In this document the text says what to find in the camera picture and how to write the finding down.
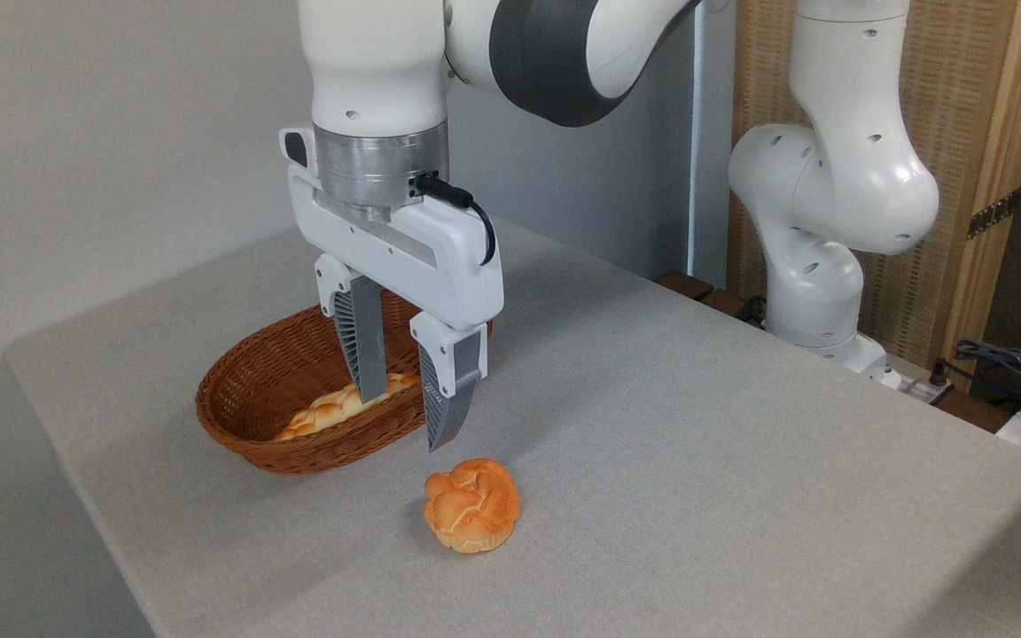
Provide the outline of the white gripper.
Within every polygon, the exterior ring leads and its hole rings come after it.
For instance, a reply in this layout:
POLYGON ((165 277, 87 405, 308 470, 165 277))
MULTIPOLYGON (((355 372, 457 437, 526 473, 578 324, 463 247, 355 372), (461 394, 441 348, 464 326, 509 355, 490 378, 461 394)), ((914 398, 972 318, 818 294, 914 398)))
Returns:
POLYGON ((500 259, 487 257, 485 223, 415 183, 448 173, 448 130, 356 137, 285 128, 279 143, 297 226, 325 253, 315 263, 321 310, 335 323, 362 403, 386 392, 378 284, 422 308, 409 326, 420 347, 428 448, 437 451, 461 431, 475 386, 487 376, 485 322, 505 299, 500 259))

